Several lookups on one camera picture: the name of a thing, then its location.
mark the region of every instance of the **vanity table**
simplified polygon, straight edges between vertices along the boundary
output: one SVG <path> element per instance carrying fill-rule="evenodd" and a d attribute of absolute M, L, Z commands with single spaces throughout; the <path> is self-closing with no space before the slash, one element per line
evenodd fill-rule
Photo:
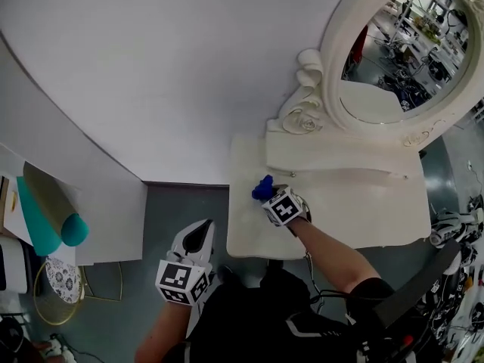
<path fill-rule="evenodd" d="M 484 96 L 484 0 L 456 0 L 467 15 L 470 41 L 452 81 L 425 104 L 376 119 L 374 100 L 345 106 L 358 96 L 347 95 L 342 69 L 361 28 L 387 1 L 342 0 L 321 48 L 299 54 L 299 88 L 268 121 L 265 138 L 234 138 L 227 242 L 232 256 L 305 255 L 300 241 L 274 227 L 251 198 L 267 174 L 306 199 L 316 226 L 351 247 L 405 245 L 430 234 L 419 151 Z M 391 95 L 381 101 L 385 110 L 395 107 Z"/>

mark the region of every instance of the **person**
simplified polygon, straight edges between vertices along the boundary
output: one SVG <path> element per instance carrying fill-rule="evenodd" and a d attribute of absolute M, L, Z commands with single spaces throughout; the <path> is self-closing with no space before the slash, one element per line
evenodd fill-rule
<path fill-rule="evenodd" d="M 391 286 L 362 254 L 303 217 L 287 227 L 336 290 L 375 299 L 346 301 L 349 318 L 364 327 L 365 315 L 377 299 L 393 293 Z M 191 307 L 166 302 L 138 347 L 136 363 L 365 361 L 351 327 L 315 314 L 308 287 L 284 270 L 281 262 L 268 263 L 259 288 L 246 288 L 227 267 L 219 268 L 217 275 L 222 283 L 206 301 L 191 334 L 185 338 Z M 432 348 L 419 353 L 417 362 L 441 361 L 436 341 L 427 347 Z"/>

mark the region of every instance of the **ornate mirror frame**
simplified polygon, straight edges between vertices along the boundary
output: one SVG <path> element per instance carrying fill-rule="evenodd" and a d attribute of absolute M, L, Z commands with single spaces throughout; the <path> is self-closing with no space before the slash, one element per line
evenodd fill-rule
<path fill-rule="evenodd" d="M 366 123 L 340 102 L 340 79 L 348 53 L 368 21 L 389 0 L 341 0 L 324 31 L 321 50 L 305 50 L 298 60 L 299 89 L 281 108 L 268 132 L 343 133 L 368 139 L 392 139 L 418 150 L 439 137 L 484 97 L 484 0 L 460 0 L 469 23 L 469 46 L 453 90 L 438 104 L 397 123 Z"/>

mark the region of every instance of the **gray floor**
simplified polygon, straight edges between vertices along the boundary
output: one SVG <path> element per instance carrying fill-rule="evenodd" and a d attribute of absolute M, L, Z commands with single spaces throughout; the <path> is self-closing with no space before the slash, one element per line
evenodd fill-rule
<path fill-rule="evenodd" d="M 455 191 L 448 187 L 453 184 L 453 178 L 441 140 L 427 148 L 423 167 L 427 178 L 439 179 L 436 183 L 438 186 L 429 190 L 433 205 L 440 207 L 457 203 Z M 34 313 L 33 337 L 42 339 L 51 332 L 59 332 L 78 350 L 96 354 L 106 363 L 133 361 L 136 346 L 163 307 L 163 301 L 154 287 L 159 260 L 165 257 L 178 231 L 205 218 L 214 219 L 217 225 L 213 264 L 229 264 L 248 284 L 256 284 L 263 276 L 265 260 L 232 259 L 225 250 L 228 189 L 152 186 L 147 197 L 144 258 L 142 261 L 123 262 L 123 301 L 85 299 L 75 318 L 60 327 L 46 327 Z M 434 249 L 428 241 L 420 240 L 404 247 L 369 248 L 361 252 L 381 273 L 382 278 L 394 288 L 399 288 L 431 259 Z M 285 262 L 285 268 L 311 284 L 305 261 Z M 86 268 L 86 271 L 97 295 L 116 296 L 119 284 L 116 264 L 96 265 Z M 315 280 L 320 288 L 330 288 L 317 272 Z M 25 297 L 24 302 L 31 306 L 29 298 Z M 343 320 L 342 300 L 327 299 L 323 314 Z M 80 356 L 78 361 L 89 363 L 95 360 Z"/>

